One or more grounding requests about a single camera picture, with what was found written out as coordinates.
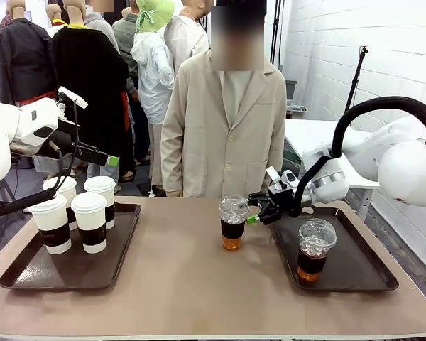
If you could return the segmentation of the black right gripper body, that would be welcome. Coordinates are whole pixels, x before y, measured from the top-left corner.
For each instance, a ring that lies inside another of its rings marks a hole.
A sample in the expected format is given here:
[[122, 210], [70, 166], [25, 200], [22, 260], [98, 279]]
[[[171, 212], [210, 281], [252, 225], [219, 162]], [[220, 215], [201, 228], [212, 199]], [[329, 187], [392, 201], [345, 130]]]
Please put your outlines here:
[[295, 207], [295, 194], [291, 189], [281, 193], [268, 193], [269, 205], [261, 209], [260, 213], [271, 216], [271, 223], [281, 219], [284, 213], [292, 213]]

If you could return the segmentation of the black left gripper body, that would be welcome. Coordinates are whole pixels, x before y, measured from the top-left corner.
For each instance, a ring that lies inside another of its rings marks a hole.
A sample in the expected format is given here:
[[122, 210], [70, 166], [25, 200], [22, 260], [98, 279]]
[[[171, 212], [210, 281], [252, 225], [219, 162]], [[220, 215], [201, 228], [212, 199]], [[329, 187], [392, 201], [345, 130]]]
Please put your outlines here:
[[71, 154], [81, 161], [87, 161], [87, 153], [84, 150], [86, 144], [77, 141], [77, 150], [75, 151], [75, 137], [67, 132], [56, 130], [48, 137], [47, 142], [53, 142], [61, 150], [63, 156]]

